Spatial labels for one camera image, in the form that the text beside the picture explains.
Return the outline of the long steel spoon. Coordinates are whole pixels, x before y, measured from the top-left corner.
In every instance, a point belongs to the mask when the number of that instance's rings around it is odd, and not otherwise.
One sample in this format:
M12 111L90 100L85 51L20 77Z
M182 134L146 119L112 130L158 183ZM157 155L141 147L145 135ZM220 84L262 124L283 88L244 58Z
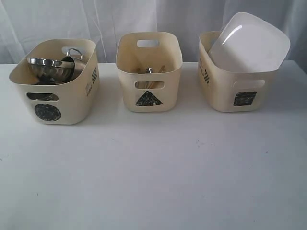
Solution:
M146 69L146 74L152 74L154 71L153 71L153 69L152 68L147 68ZM146 83L145 83L145 88L146 89L149 89L150 87L151 87L151 85L152 85L152 82L151 81L147 81Z

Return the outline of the steel mug with folding handle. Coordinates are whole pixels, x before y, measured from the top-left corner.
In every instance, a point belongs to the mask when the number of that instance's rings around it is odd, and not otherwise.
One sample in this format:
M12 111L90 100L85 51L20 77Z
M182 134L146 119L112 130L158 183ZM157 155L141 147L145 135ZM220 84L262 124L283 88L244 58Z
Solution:
M71 51L77 52L80 57L72 56ZM82 52L76 48L69 48L67 50L66 56L62 59L62 61L71 62L74 64L72 74L66 81L72 81L77 78L82 73L83 69L87 64L87 62L83 58Z

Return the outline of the small steel cup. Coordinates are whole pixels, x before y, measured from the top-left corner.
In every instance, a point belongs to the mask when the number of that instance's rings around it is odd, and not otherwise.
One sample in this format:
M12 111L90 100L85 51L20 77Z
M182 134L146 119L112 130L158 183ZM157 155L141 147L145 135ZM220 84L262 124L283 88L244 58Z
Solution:
M39 81L36 85L56 85L54 81ZM53 93L37 93L37 92L28 92L27 97L30 100L36 101L57 101L59 97Z

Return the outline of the large stainless steel bowl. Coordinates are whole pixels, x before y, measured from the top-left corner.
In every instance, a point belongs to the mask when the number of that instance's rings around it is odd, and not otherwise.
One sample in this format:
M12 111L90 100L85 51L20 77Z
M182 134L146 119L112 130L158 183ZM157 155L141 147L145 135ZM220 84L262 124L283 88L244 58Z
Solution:
M32 73L43 82L65 83L74 71L74 63L69 61L28 57Z

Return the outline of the white rectangular plate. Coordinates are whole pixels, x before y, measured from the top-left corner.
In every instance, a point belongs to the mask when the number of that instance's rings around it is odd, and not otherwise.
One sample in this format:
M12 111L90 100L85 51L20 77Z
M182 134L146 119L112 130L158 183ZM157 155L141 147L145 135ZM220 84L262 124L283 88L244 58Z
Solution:
M208 54L213 63L233 73L277 70L290 50L290 39L281 30L247 12L236 13Z

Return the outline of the cream bin with triangle mark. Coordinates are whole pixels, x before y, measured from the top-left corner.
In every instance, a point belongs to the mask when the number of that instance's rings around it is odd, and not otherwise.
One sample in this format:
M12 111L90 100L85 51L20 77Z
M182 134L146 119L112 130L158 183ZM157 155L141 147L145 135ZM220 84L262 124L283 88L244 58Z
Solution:
M133 112L164 112L177 101L182 54L175 35L167 32L129 33L121 37L116 66L124 105ZM165 65L164 73L146 74ZM143 70L135 73L136 68ZM155 89L146 89L147 81L160 81Z

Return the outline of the cream bin with square mark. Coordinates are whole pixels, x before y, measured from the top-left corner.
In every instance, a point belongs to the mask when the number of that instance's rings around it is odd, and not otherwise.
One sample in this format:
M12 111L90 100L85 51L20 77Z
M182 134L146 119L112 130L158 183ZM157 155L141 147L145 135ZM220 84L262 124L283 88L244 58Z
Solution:
M278 70L260 73L233 73L217 67L208 51L220 32L199 36L198 79L209 106L219 112L244 112L259 109Z

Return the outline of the cream bin with circle mark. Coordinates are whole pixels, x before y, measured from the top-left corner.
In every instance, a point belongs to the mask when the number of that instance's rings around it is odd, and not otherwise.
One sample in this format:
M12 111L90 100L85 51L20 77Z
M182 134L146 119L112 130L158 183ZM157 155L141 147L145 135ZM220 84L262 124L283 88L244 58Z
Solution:
M80 49L87 62L82 73L74 80L56 85L36 85L28 57L61 60L63 48ZM15 85L32 118L41 124L72 125L84 120L91 110L99 88L99 68L95 42L88 39L51 39L35 46L11 71L10 81ZM57 101L36 101L28 92L53 93Z

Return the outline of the white backdrop curtain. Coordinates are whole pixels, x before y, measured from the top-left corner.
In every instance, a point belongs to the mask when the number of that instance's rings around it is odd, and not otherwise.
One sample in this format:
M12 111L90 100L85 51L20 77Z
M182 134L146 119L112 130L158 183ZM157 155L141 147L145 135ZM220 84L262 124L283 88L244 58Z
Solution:
M113 63L120 38L130 32L174 34L185 62L197 56L199 34L221 30L238 12L282 30L288 54L307 67L307 3L304 0L3 0L0 61L18 63L39 43L55 38L90 39L98 60Z

